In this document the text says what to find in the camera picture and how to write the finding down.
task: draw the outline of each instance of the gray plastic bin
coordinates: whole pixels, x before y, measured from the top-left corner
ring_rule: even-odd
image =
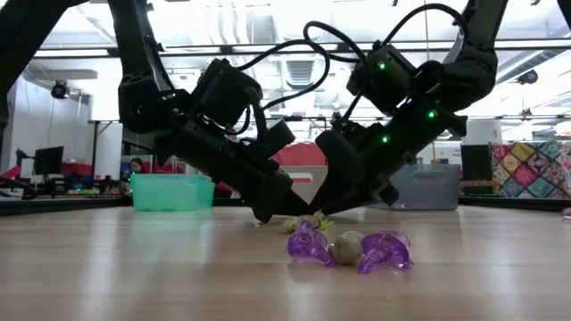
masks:
[[[391,177],[399,200],[390,210],[455,210],[458,208],[460,165],[404,166]],[[388,210],[383,202],[369,207]]]

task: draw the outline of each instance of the clear plastic bin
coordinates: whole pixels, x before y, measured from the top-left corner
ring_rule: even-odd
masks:
[[[202,175],[135,174],[131,184],[135,211],[191,211],[212,206],[214,183]]]
[[[390,208],[383,202],[369,207],[390,210],[455,210],[458,208],[460,165],[426,164],[404,166],[391,182],[399,200]]]

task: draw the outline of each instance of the computer monitor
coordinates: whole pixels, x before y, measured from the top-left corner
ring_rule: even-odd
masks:
[[[36,175],[59,174],[62,170],[63,146],[36,150],[34,173]]]

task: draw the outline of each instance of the table surface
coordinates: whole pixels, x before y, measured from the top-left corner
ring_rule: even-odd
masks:
[[[555,213],[354,210],[338,233],[396,229],[412,271],[293,263],[283,217],[131,208],[0,218],[0,319],[571,320],[571,223]]]

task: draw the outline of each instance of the desk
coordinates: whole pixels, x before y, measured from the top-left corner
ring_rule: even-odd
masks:
[[[21,320],[570,320],[571,225],[553,213],[354,210],[397,229],[413,271],[294,264],[283,218],[131,208],[0,218],[0,318]]]

